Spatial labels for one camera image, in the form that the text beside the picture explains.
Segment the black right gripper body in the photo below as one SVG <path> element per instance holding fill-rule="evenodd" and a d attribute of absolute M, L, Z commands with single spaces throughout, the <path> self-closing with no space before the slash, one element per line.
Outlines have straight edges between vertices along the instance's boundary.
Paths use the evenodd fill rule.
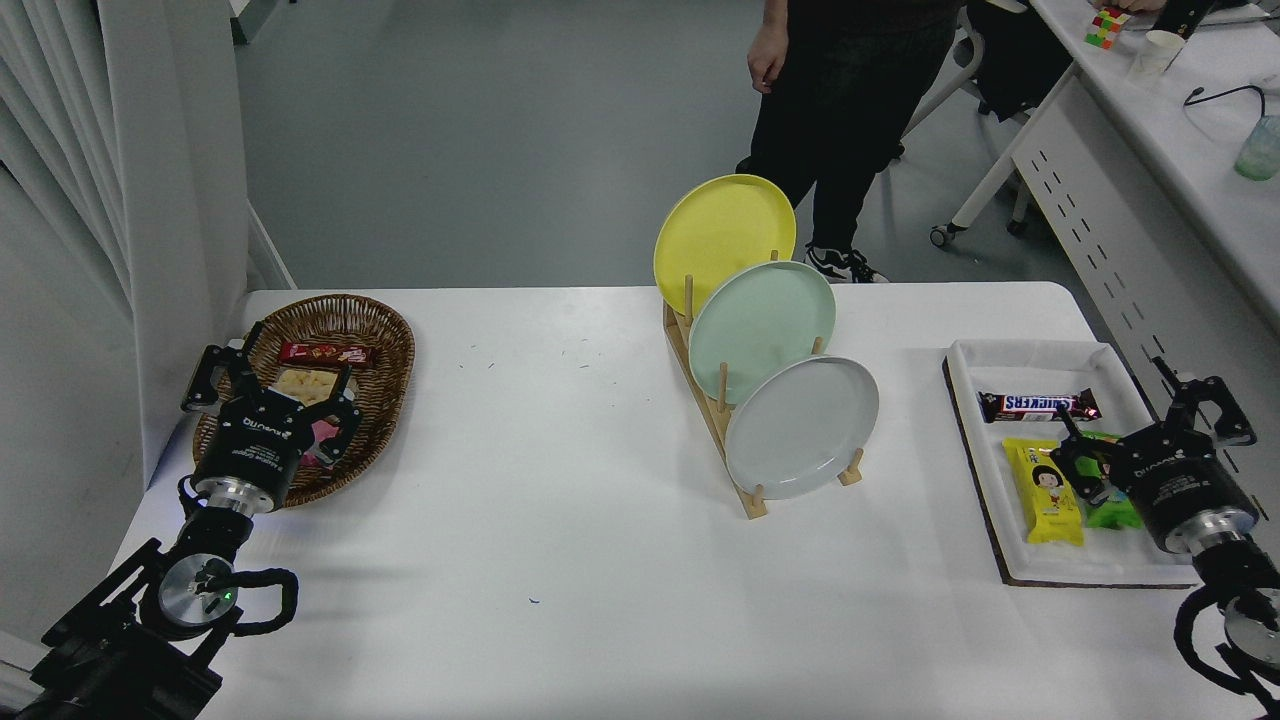
<path fill-rule="evenodd" d="M 1249 534 L 1258 509 L 1198 430 L 1152 425 L 1125 438 L 1125 493 L 1162 551 L 1188 551 L 1183 527 L 1203 515 L 1226 518 Z"/>

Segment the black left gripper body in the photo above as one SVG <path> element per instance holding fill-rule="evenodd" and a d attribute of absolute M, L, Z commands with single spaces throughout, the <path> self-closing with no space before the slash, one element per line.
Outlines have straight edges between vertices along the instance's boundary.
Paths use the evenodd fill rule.
<path fill-rule="evenodd" d="M 221 405 L 212 439 L 197 462 L 195 482 L 230 478 L 268 496 L 285 496 L 305 451 L 314 443 L 296 398 L 264 392 Z"/>

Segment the person's hand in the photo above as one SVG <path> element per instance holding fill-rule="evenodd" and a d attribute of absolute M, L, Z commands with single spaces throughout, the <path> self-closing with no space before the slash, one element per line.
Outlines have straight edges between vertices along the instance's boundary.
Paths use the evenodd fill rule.
<path fill-rule="evenodd" d="M 788 51 L 786 19 L 764 20 L 748 50 L 748 70 L 751 86 L 760 95 L 773 91 L 785 67 Z"/>

